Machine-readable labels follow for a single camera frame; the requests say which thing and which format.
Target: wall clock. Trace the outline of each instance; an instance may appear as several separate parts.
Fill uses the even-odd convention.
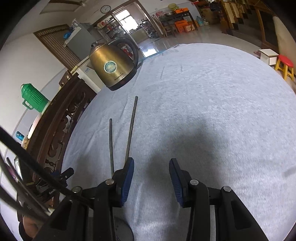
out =
[[[110,12],[111,7],[109,5],[104,5],[103,7],[101,7],[101,12],[102,13],[108,13]]]

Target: metal pot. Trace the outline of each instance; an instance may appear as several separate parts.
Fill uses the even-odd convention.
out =
[[[173,14],[175,14],[175,12],[168,12],[168,13],[165,14],[165,16],[168,17],[168,16],[171,16],[171,15],[173,15]]]

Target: kettle base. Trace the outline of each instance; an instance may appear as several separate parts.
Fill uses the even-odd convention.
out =
[[[122,86],[124,86],[127,82],[129,82],[137,73],[137,68],[133,68],[131,70],[131,72],[128,73],[127,76],[125,76],[121,81],[119,81],[118,83],[116,83],[113,86],[108,87],[110,90],[114,91],[114,90],[118,90],[119,88],[121,88]]]

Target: cardboard box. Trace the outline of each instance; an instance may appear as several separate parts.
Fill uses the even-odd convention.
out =
[[[188,25],[188,22],[187,20],[180,20],[180,21],[176,21],[175,22],[175,26],[176,28],[178,29],[179,33],[182,33],[184,32],[184,26],[187,26]]]
[[[185,8],[179,8],[179,9],[176,9],[175,10],[175,13],[181,13],[181,12],[186,12],[186,11],[189,11],[189,9],[187,7],[185,7]]]
[[[194,22],[195,22],[196,26],[199,27],[198,22],[196,20],[194,20]],[[192,24],[193,24],[192,21],[188,21],[188,25],[192,25]]]
[[[205,18],[210,24],[219,23],[219,13],[218,11],[211,11],[209,8],[200,9],[201,16]]]
[[[193,24],[192,25],[183,26],[183,28],[184,28],[184,31],[185,32],[190,32],[192,30],[195,30],[195,27],[193,26]]]
[[[184,26],[178,26],[178,27],[176,26],[176,28],[177,28],[177,30],[178,30],[179,33],[185,32]]]
[[[180,20],[180,21],[176,21],[175,22],[175,25],[177,26],[177,25],[188,25],[188,22],[187,22],[187,20]]]

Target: white box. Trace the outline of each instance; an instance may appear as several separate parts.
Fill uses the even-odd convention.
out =
[[[261,52],[260,59],[264,63],[266,63],[268,65],[275,65],[276,64],[277,56],[279,54],[274,52],[272,49],[259,49],[259,51]]]
[[[74,67],[71,74],[78,73],[79,78],[83,79],[94,92],[99,93],[105,84],[101,81],[95,70],[89,67],[90,65],[90,59],[87,56],[83,61]]]

